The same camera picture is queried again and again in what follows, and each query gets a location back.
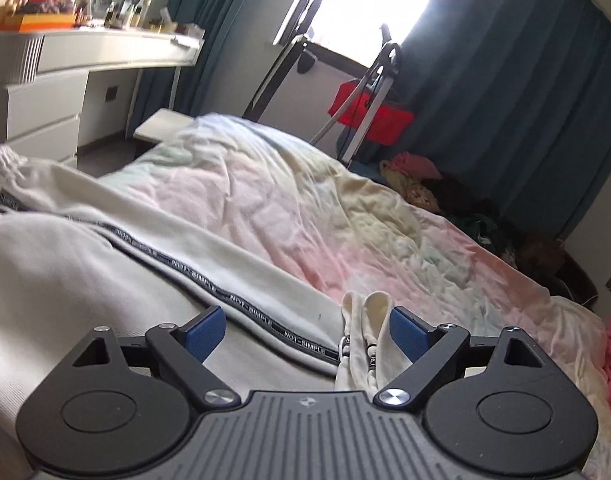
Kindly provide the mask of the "cream white garment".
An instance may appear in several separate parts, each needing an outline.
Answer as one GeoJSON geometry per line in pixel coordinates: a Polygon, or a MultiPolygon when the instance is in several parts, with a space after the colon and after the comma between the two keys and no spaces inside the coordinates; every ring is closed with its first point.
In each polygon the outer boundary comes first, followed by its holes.
{"type": "Polygon", "coordinates": [[[339,304],[246,250],[68,166],[0,145],[0,479],[29,466],[17,442],[21,404],[92,328],[133,336],[183,324],[225,294],[228,333],[209,360],[237,392],[331,390],[339,304]]]}

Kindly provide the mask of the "orange tray with items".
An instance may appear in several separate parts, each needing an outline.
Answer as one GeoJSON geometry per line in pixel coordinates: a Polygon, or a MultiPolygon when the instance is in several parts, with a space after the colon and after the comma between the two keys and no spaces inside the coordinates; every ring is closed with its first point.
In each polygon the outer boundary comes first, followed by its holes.
{"type": "Polygon", "coordinates": [[[0,32],[70,29],[77,25],[78,0],[4,0],[0,32]]]}

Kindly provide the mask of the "pile of colourful clothes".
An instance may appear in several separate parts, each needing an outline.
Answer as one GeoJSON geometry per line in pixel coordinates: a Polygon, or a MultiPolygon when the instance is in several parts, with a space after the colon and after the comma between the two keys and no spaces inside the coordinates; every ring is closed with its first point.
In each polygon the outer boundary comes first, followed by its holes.
{"type": "Polygon", "coordinates": [[[562,240],[539,231],[525,231],[502,216],[490,198],[476,198],[466,186],[440,174],[429,159],[404,152],[379,162],[380,177],[413,206],[447,218],[488,252],[553,296],[570,299],[591,310],[598,292],[562,240]]]}

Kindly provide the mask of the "white dressing table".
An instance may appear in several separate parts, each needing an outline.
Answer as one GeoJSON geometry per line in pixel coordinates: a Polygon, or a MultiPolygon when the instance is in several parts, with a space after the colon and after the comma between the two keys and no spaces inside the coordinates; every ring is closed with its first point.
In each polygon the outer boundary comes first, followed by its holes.
{"type": "Polygon", "coordinates": [[[139,29],[0,32],[0,144],[74,162],[90,73],[192,66],[201,48],[200,39],[139,29]]]}

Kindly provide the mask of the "pastel pink blue bedsheet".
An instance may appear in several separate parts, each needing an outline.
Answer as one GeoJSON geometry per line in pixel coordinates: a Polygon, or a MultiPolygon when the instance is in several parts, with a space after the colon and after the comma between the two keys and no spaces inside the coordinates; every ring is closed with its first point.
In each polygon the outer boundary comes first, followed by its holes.
{"type": "Polygon", "coordinates": [[[194,120],[105,183],[229,240],[346,308],[384,292],[429,323],[475,335],[523,328],[598,416],[585,465],[611,478],[611,409],[601,319],[296,136],[237,117],[194,120]]]}

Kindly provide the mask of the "white cabinet under window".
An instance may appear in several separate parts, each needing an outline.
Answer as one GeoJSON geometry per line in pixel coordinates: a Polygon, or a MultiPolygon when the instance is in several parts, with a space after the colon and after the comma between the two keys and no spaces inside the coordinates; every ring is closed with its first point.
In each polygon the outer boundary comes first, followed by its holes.
{"type": "Polygon", "coordinates": [[[339,84],[366,71],[366,66],[298,35],[275,58],[243,118],[309,141],[329,119],[327,110],[339,84]]]}

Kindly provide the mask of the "white stool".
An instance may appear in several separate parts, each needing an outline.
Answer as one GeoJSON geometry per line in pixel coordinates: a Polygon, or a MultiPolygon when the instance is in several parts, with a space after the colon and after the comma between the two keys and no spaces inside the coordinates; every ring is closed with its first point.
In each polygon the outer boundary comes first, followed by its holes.
{"type": "Polygon", "coordinates": [[[138,158],[151,150],[155,145],[174,138],[176,133],[191,125],[194,118],[184,114],[161,108],[150,116],[133,133],[135,141],[134,158],[138,158]]]}

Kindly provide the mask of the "teal curtain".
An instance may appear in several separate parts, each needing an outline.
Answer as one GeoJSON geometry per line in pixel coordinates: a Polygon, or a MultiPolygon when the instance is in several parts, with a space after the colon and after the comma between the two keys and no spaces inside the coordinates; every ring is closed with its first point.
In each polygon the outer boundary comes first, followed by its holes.
{"type": "Polygon", "coordinates": [[[611,173],[611,23],[591,0],[429,0],[393,91],[425,156],[526,230],[568,236],[611,173]]]}

